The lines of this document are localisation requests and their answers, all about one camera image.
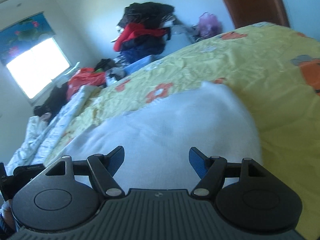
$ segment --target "orange flower pattern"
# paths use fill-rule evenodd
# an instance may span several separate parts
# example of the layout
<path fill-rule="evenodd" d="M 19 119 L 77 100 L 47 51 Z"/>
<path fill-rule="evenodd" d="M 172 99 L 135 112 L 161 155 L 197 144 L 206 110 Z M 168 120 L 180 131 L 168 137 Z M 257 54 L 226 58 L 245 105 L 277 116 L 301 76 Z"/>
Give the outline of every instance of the orange flower pattern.
<path fill-rule="evenodd" d="M 222 40 L 233 40 L 233 39 L 239 39 L 239 38 L 244 38 L 247 37 L 247 34 L 239 34 L 236 32 L 229 32 L 229 33 L 225 33 L 223 35 L 221 35 L 221 39 Z"/>
<path fill-rule="evenodd" d="M 165 98 L 168 96 L 168 90 L 170 87 L 173 86 L 173 83 L 167 83 L 167 84 L 159 84 L 155 88 L 155 90 L 151 91 L 150 93 L 147 94 L 146 98 L 147 101 L 146 103 L 149 104 L 156 98 Z"/>
<path fill-rule="evenodd" d="M 211 82 L 214 84 L 223 84 L 223 82 L 226 80 L 226 78 L 218 78 L 216 80 L 212 80 Z"/>
<path fill-rule="evenodd" d="M 73 140 L 73 138 L 70 138 L 67 143 L 66 143 L 66 146 Z"/>
<path fill-rule="evenodd" d="M 303 34 L 303 33 L 297 33 L 297 35 L 298 35 L 298 36 L 301 36 L 301 37 L 303 37 L 303 38 L 307 38 L 307 36 L 306 36 L 305 34 Z"/>
<path fill-rule="evenodd" d="M 121 85 L 116 86 L 116 91 L 117 92 L 122 92 L 125 89 L 125 84 L 127 84 L 129 81 L 130 81 L 130 79 L 127 79 Z"/>
<path fill-rule="evenodd" d="M 300 55 L 291 60 L 291 63 L 300 67 L 307 84 L 320 96 L 320 58 Z"/>

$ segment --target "ribbed plastic surface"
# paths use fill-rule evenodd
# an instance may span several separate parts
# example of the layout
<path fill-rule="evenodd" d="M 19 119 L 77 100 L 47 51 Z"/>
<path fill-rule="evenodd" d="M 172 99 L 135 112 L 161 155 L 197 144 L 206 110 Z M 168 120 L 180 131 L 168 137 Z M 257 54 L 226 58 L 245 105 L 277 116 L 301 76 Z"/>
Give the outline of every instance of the ribbed plastic surface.
<path fill-rule="evenodd" d="M 108 200 L 87 224 L 61 233 L 22 229 L 12 240 L 302 240 L 296 232 L 258 236 L 223 221 L 207 201 L 190 198 L 185 190 L 131 190 Z"/>

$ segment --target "person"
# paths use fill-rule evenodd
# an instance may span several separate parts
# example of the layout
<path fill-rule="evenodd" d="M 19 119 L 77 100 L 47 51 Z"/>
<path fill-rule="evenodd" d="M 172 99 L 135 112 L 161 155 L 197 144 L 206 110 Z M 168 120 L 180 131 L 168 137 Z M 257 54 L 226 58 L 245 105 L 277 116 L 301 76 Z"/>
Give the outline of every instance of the person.
<path fill-rule="evenodd" d="M 0 213 L 0 239 L 7 239 L 12 236 L 15 230 L 14 217 L 11 212 L 11 199 L 4 202 Z"/>

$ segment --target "purple plastic bag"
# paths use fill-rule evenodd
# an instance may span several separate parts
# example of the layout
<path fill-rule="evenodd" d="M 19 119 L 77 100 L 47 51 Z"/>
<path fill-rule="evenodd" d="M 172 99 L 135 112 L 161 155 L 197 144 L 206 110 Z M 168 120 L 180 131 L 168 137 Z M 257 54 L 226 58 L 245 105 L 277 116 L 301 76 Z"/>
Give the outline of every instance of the purple plastic bag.
<path fill-rule="evenodd" d="M 221 29 L 221 23 L 214 14 L 206 12 L 199 17 L 197 30 L 202 38 L 208 39 L 221 34 Z"/>

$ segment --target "black device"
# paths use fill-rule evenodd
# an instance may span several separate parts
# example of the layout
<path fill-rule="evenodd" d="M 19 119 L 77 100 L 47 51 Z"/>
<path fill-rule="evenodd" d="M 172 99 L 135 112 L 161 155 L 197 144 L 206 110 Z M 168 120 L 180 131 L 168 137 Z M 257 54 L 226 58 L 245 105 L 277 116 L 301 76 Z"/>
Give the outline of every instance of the black device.
<path fill-rule="evenodd" d="M 113 179 L 123 161 L 119 146 L 85 161 L 62 156 L 46 169 L 18 167 L 13 176 L 0 166 L 0 189 L 5 200 L 13 198 L 18 231 L 10 239 L 304 239 L 295 231 L 299 196 L 252 159 L 228 163 L 193 147 L 189 162 L 201 180 L 190 194 L 130 189 L 127 195 Z M 74 175 L 89 176 L 92 188 Z M 225 178 L 237 177 L 222 188 Z"/>

